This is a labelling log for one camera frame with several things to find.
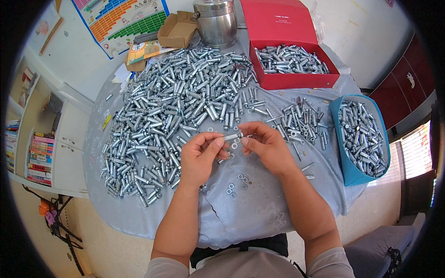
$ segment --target person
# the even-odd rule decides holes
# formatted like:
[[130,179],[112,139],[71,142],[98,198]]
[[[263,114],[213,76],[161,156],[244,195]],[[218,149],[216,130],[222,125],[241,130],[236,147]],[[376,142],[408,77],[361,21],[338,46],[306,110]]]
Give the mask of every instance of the person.
[[[307,275],[286,259],[286,234],[242,242],[222,250],[195,248],[199,187],[208,180],[213,160],[228,158],[224,150],[228,143],[223,135],[202,132],[182,147],[181,181],[156,231],[145,278],[353,278],[329,205],[295,164],[279,131],[259,121],[242,123],[238,127],[244,136],[251,135],[241,138],[244,155],[256,153],[281,182],[292,224],[304,240]],[[192,274],[189,260],[197,269]]]

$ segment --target person's left hand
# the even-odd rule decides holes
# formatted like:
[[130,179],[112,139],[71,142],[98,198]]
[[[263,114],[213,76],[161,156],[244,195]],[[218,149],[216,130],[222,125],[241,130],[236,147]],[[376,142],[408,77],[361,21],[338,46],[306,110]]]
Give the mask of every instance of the person's left hand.
[[217,132],[201,132],[182,146],[180,184],[198,189],[210,177],[215,158],[226,160],[229,144]]

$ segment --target wooden stick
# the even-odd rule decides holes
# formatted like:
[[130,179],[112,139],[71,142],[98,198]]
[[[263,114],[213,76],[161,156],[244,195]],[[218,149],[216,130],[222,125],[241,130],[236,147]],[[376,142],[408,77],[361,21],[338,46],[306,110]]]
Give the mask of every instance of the wooden stick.
[[46,38],[45,43],[42,46],[42,49],[40,50],[39,56],[42,56],[43,51],[45,51],[46,46],[49,43],[49,40],[52,38],[52,36],[54,35],[54,32],[57,30],[57,28],[59,27],[59,25],[62,23],[63,21],[63,17],[61,17],[59,19],[59,21],[57,21],[56,25],[54,26],[54,28],[51,30],[51,33],[49,33],[49,36]]

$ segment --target pile of bolts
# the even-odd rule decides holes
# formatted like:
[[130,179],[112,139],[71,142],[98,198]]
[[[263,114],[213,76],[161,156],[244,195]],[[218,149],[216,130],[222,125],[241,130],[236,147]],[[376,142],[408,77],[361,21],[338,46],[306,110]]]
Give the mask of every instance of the pile of bolts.
[[328,66],[320,61],[315,52],[308,53],[296,45],[266,46],[258,50],[256,56],[264,73],[313,73],[329,74]]
[[[124,105],[113,117],[110,139],[102,150],[101,178],[105,177],[108,193],[117,198],[136,194],[148,207],[162,197],[162,188],[179,184],[184,136],[200,132],[206,118],[223,123],[224,130],[238,130],[235,122],[241,121],[245,109],[268,115],[258,108],[265,101],[258,101],[256,93],[249,101],[239,93],[251,80],[258,82],[244,54],[220,54],[216,48],[180,49],[148,64],[127,85]],[[138,171],[137,152],[153,165],[142,165]]]
[[343,147],[351,162],[362,173],[381,177],[388,163],[382,150],[384,137],[372,113],[364,103],[342,101],[338,117]]

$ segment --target round table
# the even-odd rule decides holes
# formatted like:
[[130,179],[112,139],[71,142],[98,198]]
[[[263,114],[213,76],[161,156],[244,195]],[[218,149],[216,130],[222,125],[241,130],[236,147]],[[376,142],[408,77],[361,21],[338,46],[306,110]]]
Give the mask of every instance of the round table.
[[[225,52],[235,50],[248,53],[249,38],[245,29],[239,30],[238,39],[237,44]],[[316,108],[319,106],[324,112],[322,122],[328,125],[326,150],[321,150],[319,140],[316,140],[315,146],[297,143],[303,154],[303,161],[299,161],[291,143],[288,143],[288,146],[299,167],[316,163],[304,172],[307,175],[315,175],[315,178],[310,180],[311,184],[337,217],[339,214],[348,213],[349,207],[362,194],[366,184],[348,187],[343,184],[338,143],[328,103],[344,94],[361,93],[350,75],[350,68],[345,66],[329,47],[324,44],[321,47],[340,72],[340,77],[332,89],[266,91],[258,87],[258,96],[259,100],[266,100],[266,108],[269,108],[274,115],[280,115],[281,110],[290,104],[295,105],[297,96],[305,97],[312,106]],[[113,73],[105,81],[97,96],[85,136],[82,160],[86,186],[91,202],[108,225],[127,234],[153,239],[174,190],[170,187],[163,188],[162,198],[144,208],[136,195],[125,195],[123,199],[115,199],[108,195],[105,178],[100,179],[101,169],[104,168],[101,151],[104,142],[109,139],[111,124],[108,124],[104,131],[101,131],[101,127],[105,118],[109,114],[113,115],[123,105],[122,94],[119,93],[121,84],[111,82],[114,78]],[[258,85],[254,82],[248,85],[248,87],[253,86]],[[111,99],[105,101],[111,93],[113,94]],[[257,113],[244,113],[241,118],[242,122],[263,120],[265,118]],[[200,128],[207,130],[209,127],[225,135],[234,133],[233,130],[224,131],[223,124],[219,121],[212,122],[207,118]],[[186,138],[182,131],[178,133]],[[257,155],[244,157],[240,154],[240,150],[241,148],[232,151],[235,154],[233,160],[214,164],[212,175],[206,183],[207,187],[199,193],[198,247],[200,248],[225,248],[230,244],[294,230],[278,179],[264,168]],[[143,153],[138,153],[137,157],[139,169],[147,161]],[[238,179],[239,174],[249,179],[245,190],[242,189],[244,183]],[[235,185],[235,198],[226,193],[229,183]]]

